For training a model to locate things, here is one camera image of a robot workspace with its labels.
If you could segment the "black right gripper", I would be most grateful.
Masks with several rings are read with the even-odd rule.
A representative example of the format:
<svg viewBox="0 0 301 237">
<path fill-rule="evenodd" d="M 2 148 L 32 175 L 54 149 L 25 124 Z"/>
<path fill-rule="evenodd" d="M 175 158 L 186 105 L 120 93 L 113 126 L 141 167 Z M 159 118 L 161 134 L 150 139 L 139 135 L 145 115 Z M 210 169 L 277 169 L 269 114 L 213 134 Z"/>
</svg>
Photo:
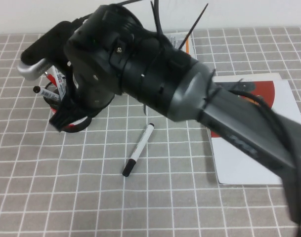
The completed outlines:
<svg viewBox="0 0 301 237">
<path fill-rule="evenodd" d="M 49 119 L 57 131 L 74 118 L 97 116 L 115 95 L 145 102 L 145 29 L 123 5 L 100 6 L 68 39 L 64 53 L 73 73 L 66 73 L 66 94 Z"/>
</svg>

